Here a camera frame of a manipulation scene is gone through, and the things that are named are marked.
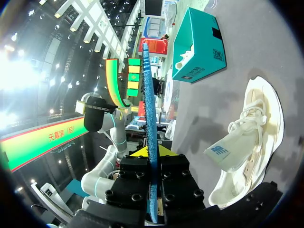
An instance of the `blue logo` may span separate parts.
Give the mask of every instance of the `blue logo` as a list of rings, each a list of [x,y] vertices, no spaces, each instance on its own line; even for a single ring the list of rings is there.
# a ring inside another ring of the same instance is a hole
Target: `blue logo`
[[[221,146],[213,147],[213,148],[211,148],[211,150],[214,151],[217,155],[229,152],[228,150],[224,149]]]

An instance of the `shoe tag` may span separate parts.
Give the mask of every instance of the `shoe tag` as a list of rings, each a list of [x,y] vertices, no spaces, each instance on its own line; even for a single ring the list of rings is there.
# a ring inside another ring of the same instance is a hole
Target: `shoe tag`
[[[230,152],[218,143],[205,150],[204,154],[208,155],[216,164],[220,164]]]

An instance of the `red sign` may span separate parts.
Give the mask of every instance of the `red sign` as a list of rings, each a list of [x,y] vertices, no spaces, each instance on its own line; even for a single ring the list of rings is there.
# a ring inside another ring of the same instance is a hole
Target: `red sign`
[[[143,43],[148,43],[149,52],[155,54],[166,55],[168,51],[168,40],[167,39],[151,39],[141,38],[139,43],[138,52],[143,52]]]
[[[139,101],[139,104],[138,104],[138,115],[139,116],[145,116],[146,115],[146,111],[144,109],[144,101]]]

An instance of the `qr code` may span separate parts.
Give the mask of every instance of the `qr code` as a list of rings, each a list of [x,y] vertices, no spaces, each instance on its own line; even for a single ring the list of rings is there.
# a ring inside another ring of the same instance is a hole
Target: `qr code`
[[[221,53],[220,51],[217,51],[216,49],[213,49],[213,57],[217,60],[224,62],[223,53]]]

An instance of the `yellow panel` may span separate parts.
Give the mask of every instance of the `yellow panel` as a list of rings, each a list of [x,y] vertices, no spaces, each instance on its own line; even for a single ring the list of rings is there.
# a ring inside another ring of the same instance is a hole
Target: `yellow panel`
[[[132,106],[131,107],[131,112],[137,113],[138,112],[138,107],[137,106]]]
[[[138,82],[128,82],[128,89],[138,89],[139,83]]]
[[[129,66],[129,73],[140,73],[140,66]]]
[[[172,152],[171,150],[168,150],[166,147],[162,146],[162,145],[158,145],[158,149],[160,151],[160,156],[164,157],[166,155],[169,156],[177,156],[176,153]],[[132,154],[132,157],[138,157],[138,156],[143,156],[143,157],[148,157],[148,147],[144,147],[141,150],[139,150],[138,152],[135,152],[134,154]]]

